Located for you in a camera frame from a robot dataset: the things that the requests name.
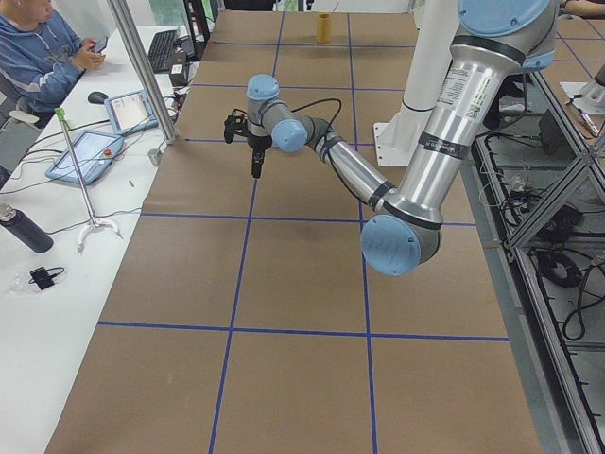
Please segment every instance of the water bottle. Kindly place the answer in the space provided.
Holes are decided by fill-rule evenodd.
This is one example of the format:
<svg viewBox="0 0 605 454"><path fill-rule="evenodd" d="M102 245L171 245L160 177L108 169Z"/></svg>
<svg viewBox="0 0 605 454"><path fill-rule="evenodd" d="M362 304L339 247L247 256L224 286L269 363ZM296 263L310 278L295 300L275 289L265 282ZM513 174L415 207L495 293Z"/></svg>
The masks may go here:
<svg viewBox="0 0 605 454"><path fill-rule="evenodd" d="M23 241L35 253L45 253L53 246L53 238L42 230L26 214L0 203L0 224Z"/></svg>

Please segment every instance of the keyboard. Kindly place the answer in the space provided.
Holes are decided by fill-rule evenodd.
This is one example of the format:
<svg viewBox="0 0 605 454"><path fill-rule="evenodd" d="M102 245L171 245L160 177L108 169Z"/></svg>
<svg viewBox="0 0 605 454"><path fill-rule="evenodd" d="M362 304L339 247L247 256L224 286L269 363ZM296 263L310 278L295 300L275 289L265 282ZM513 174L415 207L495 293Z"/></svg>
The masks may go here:
<svg viewBox="0 0 605 454"><path fill-rule="evenodd" d="M168 71L170 57L174 52L174 42L178 36L178 30L159 31L153 36L147 58L154 73Z"/></svg>

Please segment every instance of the yellow cylinder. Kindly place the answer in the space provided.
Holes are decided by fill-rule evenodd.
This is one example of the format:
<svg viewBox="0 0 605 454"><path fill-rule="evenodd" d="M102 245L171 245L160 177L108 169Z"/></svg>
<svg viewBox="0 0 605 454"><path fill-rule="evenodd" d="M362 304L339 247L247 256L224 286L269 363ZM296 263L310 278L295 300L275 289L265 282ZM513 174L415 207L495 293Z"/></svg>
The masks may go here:
<svg viewBox="0 0 605 454"><path fill-rule="evenodd" d="M332 14L321 12L318 14L318 43L332 41Z"/></svg>

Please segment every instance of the computer mouse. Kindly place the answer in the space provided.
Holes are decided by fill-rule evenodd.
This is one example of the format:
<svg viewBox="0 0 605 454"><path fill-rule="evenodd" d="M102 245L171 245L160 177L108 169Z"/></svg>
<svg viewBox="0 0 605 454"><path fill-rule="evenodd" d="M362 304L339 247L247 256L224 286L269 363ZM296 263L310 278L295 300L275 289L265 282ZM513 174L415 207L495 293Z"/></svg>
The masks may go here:
<svg viewBox="0 0 605 454"><path fill-rule="evenodd" d="M105 95L103 92L91 92L88 95L88 102L91 104L103 104L108 97L109 96Z"/></svg>

